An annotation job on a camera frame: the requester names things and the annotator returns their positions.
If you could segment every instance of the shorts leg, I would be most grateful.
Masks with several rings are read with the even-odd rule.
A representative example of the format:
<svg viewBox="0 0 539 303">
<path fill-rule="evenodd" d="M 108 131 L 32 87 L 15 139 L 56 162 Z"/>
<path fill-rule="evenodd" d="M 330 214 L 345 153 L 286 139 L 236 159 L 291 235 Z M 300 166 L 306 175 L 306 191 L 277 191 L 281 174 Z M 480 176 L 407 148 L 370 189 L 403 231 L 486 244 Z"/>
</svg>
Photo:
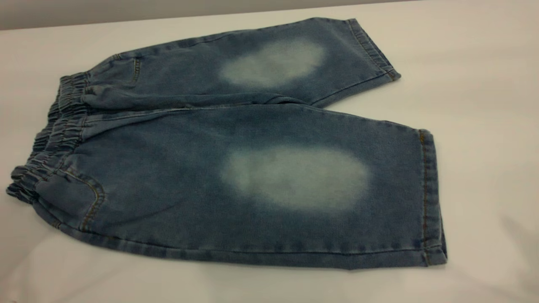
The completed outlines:
<svg viewBox="0 0 539 303">
<path fill-rule="evenodd" d="M 291 100 L 323 107 L 400 78 L 355 19 L 326 18 L 133 50 L 88 76 L 92 108 L 137 111 Z"/>
</svg>

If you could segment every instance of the denim shorts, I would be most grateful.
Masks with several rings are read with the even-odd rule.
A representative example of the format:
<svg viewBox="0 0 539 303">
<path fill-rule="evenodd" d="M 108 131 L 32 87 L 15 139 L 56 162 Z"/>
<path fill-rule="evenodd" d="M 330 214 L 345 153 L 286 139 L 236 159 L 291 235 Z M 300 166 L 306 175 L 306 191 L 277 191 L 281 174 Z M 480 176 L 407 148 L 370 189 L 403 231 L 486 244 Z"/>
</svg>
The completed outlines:
<svg viewBox="0 0 539 303">
<path fill-rule="evenodd" d="M 78 240 L 152 257 L 443 264 L 432 135 L 323 109 L 398 78 L 355 19 L 115 54 L 62 77 L 7 192 Z"/>
</svg>

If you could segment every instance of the bleached spot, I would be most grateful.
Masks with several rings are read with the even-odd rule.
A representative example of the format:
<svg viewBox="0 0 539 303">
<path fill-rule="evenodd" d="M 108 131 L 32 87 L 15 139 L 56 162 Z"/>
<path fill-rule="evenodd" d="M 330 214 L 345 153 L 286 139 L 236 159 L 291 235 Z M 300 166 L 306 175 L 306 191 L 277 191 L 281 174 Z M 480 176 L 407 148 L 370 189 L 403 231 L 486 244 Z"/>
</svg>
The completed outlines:
<svg viewBox="0 0 539 303">
<path fill-rule="evenodd" d="M 226 62 L 220 76 L 239 86 L 279 87 L 311 74 L 323 58 L 324 49 L 316 43 L 306 39 L 281 40 Z"/>
<path fill-rule="evenodd" d="M 236 150 L 222 181 L 243 198 L 295 210 L 353 207 L 368 190 L 369 171 L 354 155 L 324 147 Z"/>
</svg>

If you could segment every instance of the white backdrop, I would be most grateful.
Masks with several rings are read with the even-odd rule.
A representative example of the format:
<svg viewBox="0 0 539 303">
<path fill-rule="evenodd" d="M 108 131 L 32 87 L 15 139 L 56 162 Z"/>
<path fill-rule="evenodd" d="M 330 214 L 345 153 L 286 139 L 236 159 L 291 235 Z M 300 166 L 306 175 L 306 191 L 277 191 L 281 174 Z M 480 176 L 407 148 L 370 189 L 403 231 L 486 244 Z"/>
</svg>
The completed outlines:
<svg viewBox="0 0 539 303">
<path fill-rule="evenodd" d="M 0 0 L 0 30 L 407 0 Z"/>
</svg>

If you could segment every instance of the white table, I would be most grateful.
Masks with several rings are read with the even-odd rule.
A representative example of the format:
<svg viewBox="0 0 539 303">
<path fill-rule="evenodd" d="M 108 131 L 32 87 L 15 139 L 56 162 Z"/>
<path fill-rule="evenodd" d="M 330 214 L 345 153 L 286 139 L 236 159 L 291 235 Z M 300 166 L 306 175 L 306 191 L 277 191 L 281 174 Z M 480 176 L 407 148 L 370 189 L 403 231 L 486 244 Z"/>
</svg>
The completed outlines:
<svg viewBox="0 0 539 303">
<path fill-rule="evenodd" d="M 313 16 L 357 18 L 403 75 L 329 109 L 427 128 L 449 263 L 360 271 L 161 260 L 92 247 L 0 194 L 4 302 L 539 302 L 539 1 L 416 1 L 0 31 L 0 187 L 58 79 L 106 57 Z"/>
</svg>

